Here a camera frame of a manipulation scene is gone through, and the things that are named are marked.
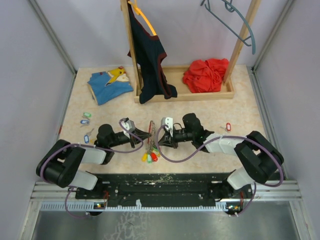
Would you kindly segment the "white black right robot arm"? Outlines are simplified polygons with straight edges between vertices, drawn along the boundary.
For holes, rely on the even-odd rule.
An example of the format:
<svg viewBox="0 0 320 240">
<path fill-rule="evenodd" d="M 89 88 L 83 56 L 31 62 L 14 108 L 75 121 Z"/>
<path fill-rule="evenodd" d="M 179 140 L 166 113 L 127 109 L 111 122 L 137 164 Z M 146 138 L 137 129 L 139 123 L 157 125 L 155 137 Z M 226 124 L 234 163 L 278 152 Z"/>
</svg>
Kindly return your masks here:
<svg viewBox="0 0 320 240">
<path fill-rule="evenodd" d="M 241 188 L 259 183 L 268 186 L 270 177 L 279 173 L 279 182 L 273 187 L 280 186 L 285 177 L 282 170 L 284 158 L 281 153 L 258 131 L 252 131 L 247 136 L 220 135 L 204 129 L 195 113 L 188 113 L 182 118 L 184 127 L 175 129 L 173 118 L 164 117 L 160 129 L 164 135 L 155 138 L 157 147 L 177 149 L 179 143 L 190 142 L 196 150 L 188 157 L 181 159 L 183 163 L 198 152 L 223 153 L 236 156 L 242 166 L 231 172 L 222 181 L 220 187 L 229 198 L 235 198 Z"/>
</svg>

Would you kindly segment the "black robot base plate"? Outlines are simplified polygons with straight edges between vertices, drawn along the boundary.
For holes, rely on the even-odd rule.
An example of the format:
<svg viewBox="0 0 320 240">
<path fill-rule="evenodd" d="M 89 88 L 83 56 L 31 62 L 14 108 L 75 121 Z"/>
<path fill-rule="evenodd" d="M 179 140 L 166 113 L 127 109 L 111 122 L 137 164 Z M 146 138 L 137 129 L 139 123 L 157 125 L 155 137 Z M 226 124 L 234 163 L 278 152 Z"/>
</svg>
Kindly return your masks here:
<svg viewBox="0 0 320 240">
<path fill-rule="evenodd" d="M 248 200 L 250 184 L 239 190 L 221 188 L 228 173 L 97 174 L 94 189 L 77 187 L 77 200 L 105 199 L 109 207 L 214 207 L 223 199 Z"/>
</svg>

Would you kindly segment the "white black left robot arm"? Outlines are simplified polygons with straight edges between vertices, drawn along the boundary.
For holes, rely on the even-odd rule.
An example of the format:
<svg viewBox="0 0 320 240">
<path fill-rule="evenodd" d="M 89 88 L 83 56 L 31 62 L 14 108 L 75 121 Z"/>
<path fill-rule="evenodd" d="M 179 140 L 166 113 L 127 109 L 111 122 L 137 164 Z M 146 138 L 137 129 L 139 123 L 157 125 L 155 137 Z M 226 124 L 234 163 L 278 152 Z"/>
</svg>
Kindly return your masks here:
<svg viewBox="0 0 320 240">
<path fill-rule="evenodd" d="M 61 188 L 78 187 L 97 199 L 103 195 L 104 186 L 98 177 L 79 170 L 81 164 L 107 165 L 115 153 L 130 154 L 144 146 L 151 134 L 135 127 L 134 122 L 119 121 L 122 131 L 115 133 L 110 124 L 98 128 L 94 145 L 58 140 L 36 167 L 36 175 L 43 181 Z"/>
</svg>

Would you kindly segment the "keys with coloured tags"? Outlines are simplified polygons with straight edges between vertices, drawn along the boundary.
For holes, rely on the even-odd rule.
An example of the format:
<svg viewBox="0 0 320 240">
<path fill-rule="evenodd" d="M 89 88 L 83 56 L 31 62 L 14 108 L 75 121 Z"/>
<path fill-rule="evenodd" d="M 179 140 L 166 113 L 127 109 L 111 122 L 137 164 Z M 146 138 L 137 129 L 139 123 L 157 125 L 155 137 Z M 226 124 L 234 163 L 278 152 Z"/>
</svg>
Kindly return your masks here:
<svg viewBox="0 0 320 240">
<path fill-rule="evenodd" d="M 141 161 L 148 164 L 156 163 L 159 160 L 160 152 L 154 143 L 149 142 L 146 152 L 143 154 Z"/>
</svg>

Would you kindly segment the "metal key organizer red handle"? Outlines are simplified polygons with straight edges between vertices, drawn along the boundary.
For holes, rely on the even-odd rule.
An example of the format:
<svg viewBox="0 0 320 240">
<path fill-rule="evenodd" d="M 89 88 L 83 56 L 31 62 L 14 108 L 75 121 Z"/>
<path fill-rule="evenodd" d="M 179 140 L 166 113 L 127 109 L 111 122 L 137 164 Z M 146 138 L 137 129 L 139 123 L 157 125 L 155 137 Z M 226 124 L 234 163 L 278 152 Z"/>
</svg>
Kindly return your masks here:
<svg viewBox="0 0 320 240">
<path fill-rule="evenodd" d="M 154 140 L 154 135 L 156 134 L 156 125 L 153 120 L 149 122 L 148 132 L 150 134 L 147 143 L 150 144 Z"/>
</svg>

